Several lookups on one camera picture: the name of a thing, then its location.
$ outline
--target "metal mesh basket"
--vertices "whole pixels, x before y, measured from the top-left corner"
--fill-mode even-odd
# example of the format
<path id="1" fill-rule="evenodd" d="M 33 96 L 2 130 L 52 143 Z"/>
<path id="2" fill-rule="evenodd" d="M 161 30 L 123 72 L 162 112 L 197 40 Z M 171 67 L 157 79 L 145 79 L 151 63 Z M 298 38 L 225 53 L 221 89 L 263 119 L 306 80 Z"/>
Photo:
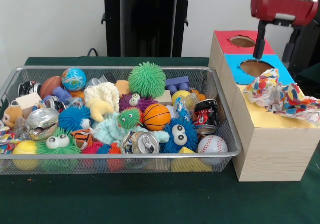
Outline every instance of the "metal mesh basket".
<path id="1" fill-rule="evenodd" d="M 14 101 L 18 86 L 30 80 L 44 83 L 61 76 L 67 66 L 25 66 L 14 70 L 0 90 L 2 101 Z M 88 80 L 112 72 L 117 80 L 127 80 L 133 67 L 84 66 Z M 222 172 L 242 144 L 216 72 L 207 67 L 163 67 L 167 79 L 189 76 L 189 86 L 215 99 L 220 106 L 221 126 L 215 133 L 223 138 L 228 153 L 193 154 L 77 154 L 0 155 L 0 175 Z"/>

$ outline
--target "green spiky ball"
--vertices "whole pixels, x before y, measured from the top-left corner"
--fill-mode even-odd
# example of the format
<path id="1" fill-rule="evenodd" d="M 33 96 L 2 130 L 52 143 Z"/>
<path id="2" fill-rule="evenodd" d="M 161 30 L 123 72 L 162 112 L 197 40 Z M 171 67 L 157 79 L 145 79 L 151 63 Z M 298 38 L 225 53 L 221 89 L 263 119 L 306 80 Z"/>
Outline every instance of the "green spiky ball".
<path id="1" fill-rule="evenodd" d="M 80 154 L 81 150 L 76 146 L 76 140 L 71 136 L 70 131 L 58 128 L 53 135 L 59 137 L 67 135 L 69 145 L 66 147 L 58 147 L 57 149 L 49 149 L 45 141 L 36 143 L 36 153 L 39 155 L 74 155 Z M 45 159 L 41 163 L 41 167 L 48 173 L 68 173 L 72 171 L 79 161 L 76 159 Z"/>
<path id="2" fill-rule="evenodd" d="M 140 63 L 132 70 L 128 81 L 131 92 L 144 98 L 158 98 L 165 93 L 166 74 L 154 63 Z"/>
<path id="3" fill-rule="evenodd" d="M 118 117 L 118 124 L 124 129 L 132 129 L 138 126 L 141 120 L 140 110 L 136 107 L 128 108 L 122 111 Z"/>

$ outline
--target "crumpled tissue paper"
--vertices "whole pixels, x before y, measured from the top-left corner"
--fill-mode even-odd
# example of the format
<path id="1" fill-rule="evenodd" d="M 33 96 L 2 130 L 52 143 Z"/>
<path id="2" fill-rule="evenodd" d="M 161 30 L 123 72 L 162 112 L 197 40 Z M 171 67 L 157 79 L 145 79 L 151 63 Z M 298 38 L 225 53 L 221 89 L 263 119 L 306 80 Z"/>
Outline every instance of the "crumpled tissue paper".
<path id="1" fill-rule="evenodd" d="M 278 69 L 267 70 L 248 85 L 244 93 L 251 103 L 269 112 L 320 126 L 320 100 L 305 96 L 296 83 L 281 86 L 278 80 Z"/>

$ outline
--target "circular hole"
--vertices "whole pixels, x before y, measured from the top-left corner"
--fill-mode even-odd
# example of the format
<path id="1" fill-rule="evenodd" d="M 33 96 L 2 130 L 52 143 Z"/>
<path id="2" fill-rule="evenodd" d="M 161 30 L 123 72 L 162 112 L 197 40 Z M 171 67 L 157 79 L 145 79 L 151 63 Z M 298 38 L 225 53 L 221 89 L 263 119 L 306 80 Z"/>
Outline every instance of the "circular hole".
<path id="1" fill-rule="evenodd" d="M 272 65 L 262 60 L 246 60 L 240 67 L 245 73 L 255 78 L 260 77 L 267 70 L 274 69 Z"/>
<path id="2" fill-rule="evenodd" d="M 238 35 L 230 39 L 230 42 L 233 45 L 236 45 L 240 48 L 253 48 L 256 45 L 256 42 L 248 36 Z"/>

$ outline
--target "blue paper square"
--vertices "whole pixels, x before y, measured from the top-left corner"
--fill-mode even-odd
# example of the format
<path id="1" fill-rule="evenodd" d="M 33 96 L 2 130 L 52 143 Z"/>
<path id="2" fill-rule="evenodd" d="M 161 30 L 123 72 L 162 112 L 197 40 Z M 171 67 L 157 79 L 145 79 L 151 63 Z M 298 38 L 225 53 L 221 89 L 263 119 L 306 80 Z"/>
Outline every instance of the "blue paper square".
<path id="1" fill-rule="evenodd" d="M 235 82 L 239 85 L 249 85 L 251 84 L 256 77 L 247 74 L 245 71 L 242 70 L 240 67 L 241 63 L 248 61 L 248 60 L 257 60 L 253 57 L 253 55 L 230 55 L 225 54 L 225 60 L 228 66 L 231 69 L 233 78 Z M 279 59 L 277 55 L 263 55 L 261 60 L 274 68 L 279 70 L 279 83 L 284 86 L 287 86 L 291 83 L 295 83 L 292 79 L 291 75 L 289 74 L 287 68 L 284 66 L 282 61 Z"/>

